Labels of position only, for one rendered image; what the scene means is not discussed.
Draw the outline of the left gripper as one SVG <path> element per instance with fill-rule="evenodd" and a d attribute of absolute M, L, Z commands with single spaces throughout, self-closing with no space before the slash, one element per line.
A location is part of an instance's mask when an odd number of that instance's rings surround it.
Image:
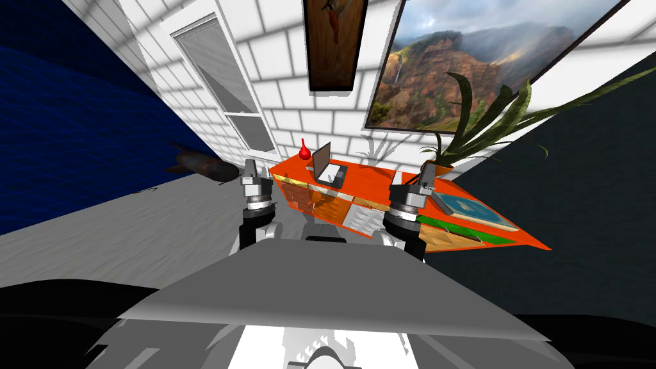
<path fill-rule="evenodd" d="M 262 166 L 261 177 L 258 177 L 258 168 L 255 160 L 252 158 L 245 160 L 244 175 L 241 177 L 241 184 L 246 199 L 263 197 L 264 200 L 271 200 L 273 181 L 270 177 L 269 168 Z"/>

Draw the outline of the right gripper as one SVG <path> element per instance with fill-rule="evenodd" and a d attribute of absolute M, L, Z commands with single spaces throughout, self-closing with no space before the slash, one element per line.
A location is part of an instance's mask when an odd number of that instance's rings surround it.
<path fill-rule="evenodd" d="M 424 208 L 428 197 L 434 191 L 435 163 L 426 161 L 422 164 L 419 184 L 404 184 L 403 172 L 395 172 L 389 186 L 389 201 L 392 204 Z"/>

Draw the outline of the orange cabinet with drawers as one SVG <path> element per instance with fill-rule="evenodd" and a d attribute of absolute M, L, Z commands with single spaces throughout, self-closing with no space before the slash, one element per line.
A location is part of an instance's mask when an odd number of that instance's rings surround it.
<path fill-rule="evenodd" d="M 335 161 L 347 167 L 340 189 L 314 180 L 313 163 L 299 156 L 270 168 L 291 208 L 313 215 L 337 227 L 371 238 L 383 227 L 383 216 L 390 208 L 390 190 L 395 173 L 386 168 Z M 428 253 L 449 250 L 510 246 L 547 247 L 527 232 L 505 231 L 446 215 L 431 199 L 418 211 L 420 238 Z"/>

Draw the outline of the dark brown oblong object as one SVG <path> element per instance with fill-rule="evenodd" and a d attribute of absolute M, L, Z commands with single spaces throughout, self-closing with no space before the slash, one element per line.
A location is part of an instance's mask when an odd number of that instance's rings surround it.
<path fill-rule="evenodd" d="M 193 172 L 219 183 L 234 181 L 240 176 L 240 168 L 233 163 L 219 157 L 190 151 L 174 142 L 169 143 L 181 152 L 176 156 L 177 164 L 165 169 L 164 172 L 171 174 Z"/>

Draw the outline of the green potted plant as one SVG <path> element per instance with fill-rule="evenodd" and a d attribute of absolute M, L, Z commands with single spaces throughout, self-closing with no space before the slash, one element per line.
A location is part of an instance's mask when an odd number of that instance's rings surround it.
<path fill-rule="evenodd" d="M 435 167 L 443 167 L 444 173 L 447 173 L 452 170 L 453 163 L 465 158 L 474 158 L 475 153 L 492 145 L 503 144 L 505 142 L 503 138 L 521 129 L 571 108 L 582 106 L 652 72 L 656 72 L 656 67 L 615 83 L 601 86 L 560 106 L 530 113 L 527 109 L 532 97 L 532 86 L 528 79 L 523 82 L 517 97 L 513 95 L 513 90 L 509 86 L 501 85 L 496 99 L 480 117 L 473 120 L 472 126 L 469 126 L 472 121 L 471 108 L 473 106 L 473 93 L 470 82 L 463 75 L 448 72 L 448 76 L 457 81 L 460 89 L 461 101 L 457 103 L 461 107 L 459 123 L 452 141 L 444 149 L 442 149 L 442 141 L 438 133 L 436 134 L 437 147 L 422 148 L 422 152 L 434 152 L 436 155 L 434 160 L 426 161 L 422 165 L 422 169 L 434 165 Z"/>

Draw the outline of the grey open laptop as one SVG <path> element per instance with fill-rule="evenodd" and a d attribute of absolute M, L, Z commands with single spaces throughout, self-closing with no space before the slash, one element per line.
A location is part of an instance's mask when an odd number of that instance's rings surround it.
<path fill-rule="evenodd" d="M 331 163 L 331 143 L 312 154 L 314 181 L 331 188 L 343 187 L 348 166 Z"/>

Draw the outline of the blue book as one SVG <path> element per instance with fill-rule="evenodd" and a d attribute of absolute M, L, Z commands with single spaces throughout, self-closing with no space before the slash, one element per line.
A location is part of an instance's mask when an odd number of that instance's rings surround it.
<path fill-rule="evenodd" d="M 479 201 L 438 192 L 433 192 L 431 194 L 431 199 L 448 216 L 475 222 L 477 224 L 483 224 L 504 231 L 515 232 L 519 230 L 506 218 L 500 216 Z"/>

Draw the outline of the white framed window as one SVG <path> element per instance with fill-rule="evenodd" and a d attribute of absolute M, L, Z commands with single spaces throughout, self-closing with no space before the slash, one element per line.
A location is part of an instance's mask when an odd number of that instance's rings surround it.
<path fill-rule="evenodd" d="M 248 155 L 279 163 L 281 156 L 224 17 L 219 12 L 180 14 L 164 20 L 160 26 L 200 77 Z"/>

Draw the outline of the large mountain landscape picture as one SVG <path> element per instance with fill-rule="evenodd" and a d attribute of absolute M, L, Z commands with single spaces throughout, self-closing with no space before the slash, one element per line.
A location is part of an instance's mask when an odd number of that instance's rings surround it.
<path fill-rule="evenodd" d="M 629 0 L 404 0 L 365 127 L 454 132 L 461 115 L 453 74 L 471 111 L 501 86 L 537 81 Z"/>

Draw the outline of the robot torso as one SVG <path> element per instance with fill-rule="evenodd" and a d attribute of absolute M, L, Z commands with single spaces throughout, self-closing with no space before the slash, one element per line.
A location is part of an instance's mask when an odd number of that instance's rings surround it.
<path fill-rule="evenodd" d="M 265 239 L 122 313 L 86 369 L 574 369 L 403 250 Z"/>

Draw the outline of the dark framed bird picture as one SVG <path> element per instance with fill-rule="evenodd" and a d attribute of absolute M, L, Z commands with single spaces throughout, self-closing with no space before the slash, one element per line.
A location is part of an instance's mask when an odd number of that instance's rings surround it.
<path fill-rule="evenodd" d="M 309 90 L 354 86 L 368 0 L 302 0 Z"/>

